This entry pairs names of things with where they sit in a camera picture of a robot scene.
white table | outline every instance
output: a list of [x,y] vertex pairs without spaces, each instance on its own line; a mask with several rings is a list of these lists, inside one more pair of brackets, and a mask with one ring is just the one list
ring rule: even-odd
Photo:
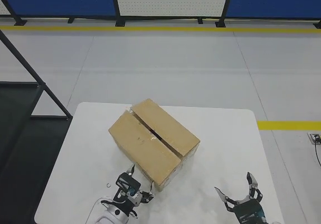
[[[108,129],[127,104],[81,103],[75,112],[35,221],[84,224],[95,201],[113,197],[117,177],[132,163],[117,148]],[[129,223],[238,224],[214,187],[233,199],[248,194],[247,172],[259,183],[261,205],[269,223],[284,224],[254,113],[250,110],[163,106],[198,138],[192,159],[149,204],[135,210]],[[149,181],[136,169],[134,178],[148,190]],[[105,210],[96,203],[88,223]]]

floor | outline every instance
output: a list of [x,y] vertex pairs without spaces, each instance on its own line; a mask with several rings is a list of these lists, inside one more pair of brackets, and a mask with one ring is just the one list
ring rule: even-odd
[[[127,25],[171,23],[190,26]],[[27,25],[40,24],[65,25],[65,20]],[[74,26],[95,24],[110,25],[80,20]],[[312,28],[308,22],[227,26]],[[321,34],[5,33],[72,114],[84,101],[131,104],[151,98],[161,105],[250,109],[257,120],[321,121]],[[1,42],[0,81],[33,81]],[[62,112],[42,96],[34,114]],[[321,169],[307,132],[261,131],[286,223],[321,223]]]

box flap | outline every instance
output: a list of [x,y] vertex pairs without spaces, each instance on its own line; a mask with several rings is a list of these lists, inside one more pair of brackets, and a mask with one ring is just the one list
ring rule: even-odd
[[187,155],[200,142],[151,99],[133,105],[131,110],[181,156]]

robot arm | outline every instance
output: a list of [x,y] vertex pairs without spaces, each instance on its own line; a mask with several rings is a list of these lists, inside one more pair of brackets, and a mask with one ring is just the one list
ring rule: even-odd
[[151,192],[153,182],[150,185],[150,191],[144,192],[140,190],[141,184],[132,177],[133,173],[134,165],[118,177],[116,185],[119,189],[113,200],[101,201],[107,210],[97,220],[97,224],[126,224],[130,215],[138,217],[133,210],[134,207],[138,207],[141,203],[147,204],[154,198]]
[[249,184],[249,194],[243,200],[232,200],[221,192],[219,188],[215,188],[215,190],[224,202],[226,209],[235,213],[240,224],[268,224],[260,205],[263,195],[258,189],[257,181],[249,172],[246,179]]

electrical outlet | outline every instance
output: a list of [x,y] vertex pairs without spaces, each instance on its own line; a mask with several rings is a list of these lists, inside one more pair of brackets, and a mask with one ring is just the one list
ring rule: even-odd
[[315,135],[316,134],[318,134],[318,133],[307,133],[307,135],[308,135],[308,138],[310,139],[310,141],[311,141],[311,143],[313,144],[313,145],[321,145],[321,143],[319,143],[319,142],[316,142],[315,141]]

